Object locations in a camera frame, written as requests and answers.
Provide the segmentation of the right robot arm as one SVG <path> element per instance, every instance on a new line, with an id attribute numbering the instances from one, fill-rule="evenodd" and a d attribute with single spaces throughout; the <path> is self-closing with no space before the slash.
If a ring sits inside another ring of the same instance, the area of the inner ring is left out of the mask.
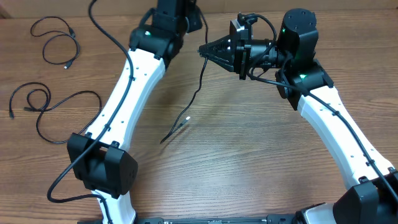
<path id="1" fill-rule="evenodd" d="M 259 14 L 238 14 L 229 34 L 199 48 L 240 79 L 261 81 L 254 69 L 275 69 L 273 84 L 317 132 L 343 178 L 346 192 L 335 203 L 320 203 L 267 223 L 396 223 L 397 169 L 368 141 L 346 110 L 333 80 L 315 58 L 317 18 L 309 10 L 287 11 L 271 39 L 252 34 Z"/>

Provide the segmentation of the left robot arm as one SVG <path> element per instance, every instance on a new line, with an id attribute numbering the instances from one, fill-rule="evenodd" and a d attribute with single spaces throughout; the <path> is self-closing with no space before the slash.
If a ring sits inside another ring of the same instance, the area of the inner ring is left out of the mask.
<path id="1" fill-rule="evenodd" d="M 97 198 L 100 223 L 134 223 L 129 191 L 138 165 L 128 153 L 134 127 L 184 35 L 201 27 L 195 1 L 159 1 L 149 9 L 131 32 L 125 66 L 105 107 L 84 135 L 70 136 L 74 175 Z"/>

